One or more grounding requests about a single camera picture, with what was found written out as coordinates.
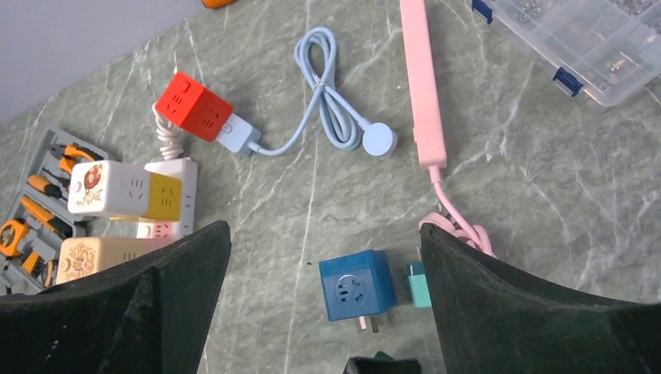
clear plastic storage box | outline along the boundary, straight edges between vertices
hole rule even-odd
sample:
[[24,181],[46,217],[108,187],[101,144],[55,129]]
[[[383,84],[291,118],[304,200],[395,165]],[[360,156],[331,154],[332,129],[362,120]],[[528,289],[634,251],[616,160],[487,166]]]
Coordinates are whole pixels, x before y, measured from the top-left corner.
[[472,0],[572,97],[601,108],[661,74],[661,0]]

electrical outlet holes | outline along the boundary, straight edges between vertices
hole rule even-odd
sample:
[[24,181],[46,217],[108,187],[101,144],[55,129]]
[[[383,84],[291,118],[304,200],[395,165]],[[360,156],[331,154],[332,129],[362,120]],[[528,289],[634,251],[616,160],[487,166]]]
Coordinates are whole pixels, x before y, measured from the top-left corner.
[[170,107],[170,104],[166,104],[166,105],[165,105],[165,110],[166,110],[166,111],[169,111],[171,115],[173,115],[174,113],[177,112],[177,108],[171,108],[171,107]]
[[[130,197],[131,199],[133,198],[133,194],[132,194],[130,191],[129,191],[129,197]],[[138,200],[140,200],[140,199],[142,199],[142,198],[143,198],[143,194],[140,193],[140,196],[138,196]]]
[[365,301],[365,285],[353,275],[345,275],[335,285],[335,297],[345,308],[358,308]]
[[172,206],[172,198],[169,196],[174,196],[175,193],[172,189],[162,189],[161,190],[161,205],[162,206]]
[[154,224],[154,238],[168,238],[171,233],[172,229],[170,224]]
[[210,109],[209,112],[207,113],[206,118],[202,120],[202,125],[205,125],[209,129],[211,129],[216,125],[216,121],[220,121],[220,119],[221,119],[221,113],[219,111],[215,111],[214,109]]

pink power strip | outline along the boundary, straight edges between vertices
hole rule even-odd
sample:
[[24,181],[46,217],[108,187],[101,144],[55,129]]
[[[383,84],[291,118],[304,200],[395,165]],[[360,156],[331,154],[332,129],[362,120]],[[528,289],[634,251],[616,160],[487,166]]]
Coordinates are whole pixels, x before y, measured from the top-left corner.
[[440,121],[425,0],[401,0],[399,6],[418,160],[425,171],[432,167],[442,169],[447,166],[447,154]]

black object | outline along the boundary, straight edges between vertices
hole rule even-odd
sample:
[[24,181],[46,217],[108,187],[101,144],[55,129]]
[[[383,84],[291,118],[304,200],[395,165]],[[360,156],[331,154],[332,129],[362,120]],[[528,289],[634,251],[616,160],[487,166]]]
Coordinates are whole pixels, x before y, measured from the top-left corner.
[[62,190],[50,182],[44,187],[44,194],[56,199],[62,198]]
[[343,374],[421,374],[422,366],[415,358],[395,360],[379,351],[374,358],[352,357]]
[[2,372],[196,372],[230,247],[217,221],[100,273],[0,298]]
[[56,217],[55,215],[53,215],[53,218],[51,218],[50,220],[41,223],[49,224],[52,228],[54,228],[55,234],[62,240],[71,238],[73,235],[73,228],[59,217]]
[[448,374],[661,372],[661,304],[565,288],[432,224],[421,233]]
[[58,181],[58,183],[62,185],[64,189],[69,188],[69,185],[71,184],[71,180],[69,178],[58,177],[57,175],[51,173],[48,169],[45,168],[42,168],[41,170],[44,171],[44,173],[53,177],[53,179],[55,179],[56,181]]

gray tool case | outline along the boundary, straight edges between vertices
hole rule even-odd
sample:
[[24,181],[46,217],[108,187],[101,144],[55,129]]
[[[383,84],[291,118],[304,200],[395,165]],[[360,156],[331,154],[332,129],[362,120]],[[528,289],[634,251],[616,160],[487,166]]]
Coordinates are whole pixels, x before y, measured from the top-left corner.
[[[83,223],[89,221],[92,217],[72,214],[67,210],[66,199],[69,197],[67,193],[69,182],[67,181],[70,181],[71,175],[60,168],[60,160],[56,159],[53,154],[58,154],[58,152],[51,152],[51,149],[62,150],[63,146],[71,144],[86,148],[91,153],[94,153],[95,157],[100,159],[112,160],[108,153],[61,129],[52,127],[46,129],[44,137],[41,139],[41,143],[37,148],[37,153],[30,163],[30,167],[20,181],[22,188],[14,199],[9,214],[3,222],[4,229],[0,233],[2,235],[0,242],[2,242],[4,247],[6,243],[12,242],[16,235],[14,226],[10,228],[6,225],[7,222],[17,220],[20,225],[27,226],[27,233],[18,242],[17,249],[20,254],[18,256],[6,257],[3,253],[0,253],[0,261],[4,264],[3,268],[0,269],[0,286],[4,284],[7,293],[21,292],[31,295],[53,285],[57,274],[60,247],[64,238],[83,237],[86,235]],[[90,162],[83,157],[77,157],[75,160],[77,163]],[[59,188],[62,197],[46,196],[35,189],[28,182],[28,178],[31,175],[44,177],[52,185]],[[40,219],[38,217],[39,214],[35,214],[34,211],[28,211],[26,203],[29,206],[40,206],[46,212],[55,216],[60,220],[55,220],[58,223],[57,227],[62,226],[63,229],[58,231],[58,233],[51,230],[49,226],[53,225],[43,222],[44,218]],[[32,273],[28,273],[23,268],[23,264],[25,263],[28,268],[32,267],[28,265],[30,261],[27,261],[27,259],[34,252],[38,255],[37,265],[34,266]]]

